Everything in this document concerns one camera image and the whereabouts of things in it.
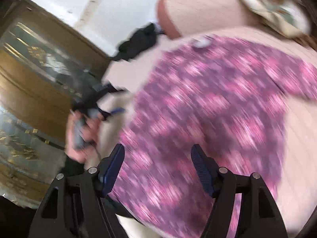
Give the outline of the person's left hand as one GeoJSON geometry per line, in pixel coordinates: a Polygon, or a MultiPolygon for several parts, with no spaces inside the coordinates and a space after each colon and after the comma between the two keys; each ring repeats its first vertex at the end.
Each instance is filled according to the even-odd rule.
{"type": "Polygon", "coordinates": [[[101,160],[97,147],[103,119],[99,112],[94,118],[90,118],[78,110],[70,111],[66,125],[65,146],[65,153],[69,158],[78,163],[86,163],[93,157],[101,160]]]}

